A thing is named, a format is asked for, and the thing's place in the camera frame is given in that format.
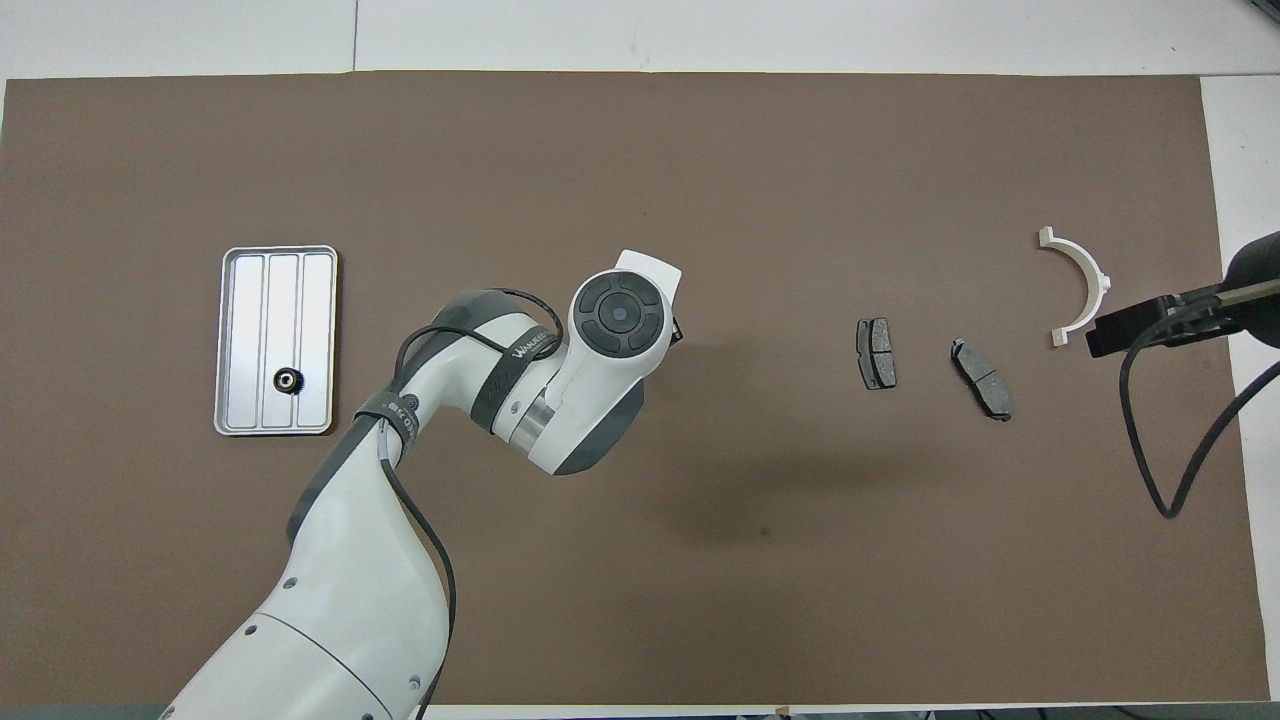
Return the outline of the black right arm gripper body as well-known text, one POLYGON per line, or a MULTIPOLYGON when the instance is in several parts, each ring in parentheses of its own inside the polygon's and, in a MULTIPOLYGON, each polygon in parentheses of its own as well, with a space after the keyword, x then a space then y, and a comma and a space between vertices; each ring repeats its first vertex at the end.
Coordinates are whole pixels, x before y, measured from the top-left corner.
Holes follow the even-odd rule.
POLYGON ((1170 327, 1153 334, 1149 347, 1179 347, 1245 332, 1272 348, 1279 347, 1277 293, 1247 297, 1244 291, 1276 281, 1279 233, 1254 240, 1240 249, 1221 282, 1180 293, 1160 295, 1094 319, 1087 332, 1092 357, 1128 351, 1139 336, 1166 316, 1180 315, 1170 327))

